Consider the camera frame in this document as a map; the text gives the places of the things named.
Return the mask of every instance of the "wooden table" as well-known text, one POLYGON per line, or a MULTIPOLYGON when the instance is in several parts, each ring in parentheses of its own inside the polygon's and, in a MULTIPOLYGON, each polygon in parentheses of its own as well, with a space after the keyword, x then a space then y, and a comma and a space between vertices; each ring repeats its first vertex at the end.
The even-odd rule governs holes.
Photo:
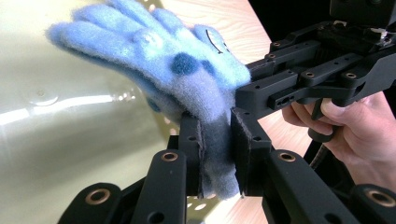
MULTIPOLYGON (((258 61, 269 51, 271 41, 247 0, 162 0, 162 3, 187 25, 201 23, 216 28, 230 51, 243 63, 258 61)), ((307 129, 288 124, 280 111, 260 119, 259 123, 277 149, 303 155, 309 146, 307 129)), ((227 214, 219 212, 217 223, 265 223, 261 202, 262 198, 238 200, 227 214)))

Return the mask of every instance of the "blue polka dot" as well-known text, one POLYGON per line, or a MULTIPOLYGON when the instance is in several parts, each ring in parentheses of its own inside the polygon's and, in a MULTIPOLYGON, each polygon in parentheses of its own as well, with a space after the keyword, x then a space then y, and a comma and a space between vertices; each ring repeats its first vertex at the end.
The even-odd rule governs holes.
POLYGON ((187 53, 179 53, 172 62, 172 72, 178 75, 190 75, 198 71, 200 64, 187 53))
POLYGON ((203 60, 201 61, 202 66, 206 70, 206 72, 210 75, 215 75, 215 67, 212 65, 212 63, 208 60, 203 60))

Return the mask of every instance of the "human hand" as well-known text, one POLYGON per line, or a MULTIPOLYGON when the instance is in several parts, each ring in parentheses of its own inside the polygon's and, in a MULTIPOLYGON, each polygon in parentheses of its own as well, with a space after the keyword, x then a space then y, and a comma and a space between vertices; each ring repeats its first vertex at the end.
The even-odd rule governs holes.
POLYGON ((347 107, 323 100, 325 117, 310 118, 313 105, 293 103, 282 110, 285 121, 306 126, 333 139, 324 143, 342 161, 355 183, 372 183, 396 190, 396 120, 383 92, 376 93, 347 107))

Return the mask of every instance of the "blue glove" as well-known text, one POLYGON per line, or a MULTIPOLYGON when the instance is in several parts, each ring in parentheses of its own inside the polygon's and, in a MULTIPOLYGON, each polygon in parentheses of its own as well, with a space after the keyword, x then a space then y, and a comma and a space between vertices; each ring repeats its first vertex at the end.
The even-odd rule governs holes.
POLYGON ((226 49, 219 33, 191 30, 171 12, 147 12, 133 0, 111 0, 77 10, 74 21, 50 27, 56 46, 129 77, 148 103, 174 122, 190 111, 205 141, 203 194, 227 199, 238 192, 230 156, 234 91, 249 82, 247 68, 226 49))

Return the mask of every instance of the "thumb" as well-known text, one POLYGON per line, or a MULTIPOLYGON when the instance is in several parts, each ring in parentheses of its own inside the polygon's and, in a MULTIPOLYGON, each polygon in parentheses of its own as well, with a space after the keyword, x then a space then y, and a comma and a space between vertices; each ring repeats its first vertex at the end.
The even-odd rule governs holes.
POLYGON ((373 109, 366 103, 369 100, 363 99, 346 107, 340 107, 332 103, 331 99, 324 99, 321 111, 327 118, 348 126, 353 133, 360 136, 373 133, 381 122, 373 113, 373 109))

